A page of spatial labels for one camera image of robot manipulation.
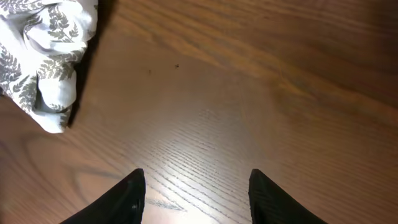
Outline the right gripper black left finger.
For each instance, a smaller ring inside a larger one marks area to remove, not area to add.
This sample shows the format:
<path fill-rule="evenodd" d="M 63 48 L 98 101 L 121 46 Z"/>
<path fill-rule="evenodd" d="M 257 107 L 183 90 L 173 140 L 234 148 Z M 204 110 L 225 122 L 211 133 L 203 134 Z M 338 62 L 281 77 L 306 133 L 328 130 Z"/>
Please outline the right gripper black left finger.
<path fill-rule="evenodd" d="M 135 169 L 100 198 L 61 224 L 141 224 L 145 194 L 144 171 Z"/>

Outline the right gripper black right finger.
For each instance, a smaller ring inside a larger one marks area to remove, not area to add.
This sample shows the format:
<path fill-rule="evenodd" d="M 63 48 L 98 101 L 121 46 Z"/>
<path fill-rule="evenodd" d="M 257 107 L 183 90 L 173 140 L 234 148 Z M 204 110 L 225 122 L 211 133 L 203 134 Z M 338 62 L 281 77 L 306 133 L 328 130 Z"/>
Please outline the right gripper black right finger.
<path fill-rule="evenodd" d="M 253 224 L 326 224 L 259 169 L 251 172 L 248 195 Z"/>

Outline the white fern-print dress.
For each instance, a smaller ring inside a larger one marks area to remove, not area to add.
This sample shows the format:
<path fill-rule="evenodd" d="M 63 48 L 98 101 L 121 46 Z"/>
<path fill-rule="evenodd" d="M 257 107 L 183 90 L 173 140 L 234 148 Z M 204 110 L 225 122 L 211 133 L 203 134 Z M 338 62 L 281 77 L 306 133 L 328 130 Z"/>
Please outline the white fern-print dress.
<path fill-rule="evenodd" d="M 96 34 L 98 0 L 1 0 L 1 93 L 48 133 L 67 128 L 75 65 Z"/>

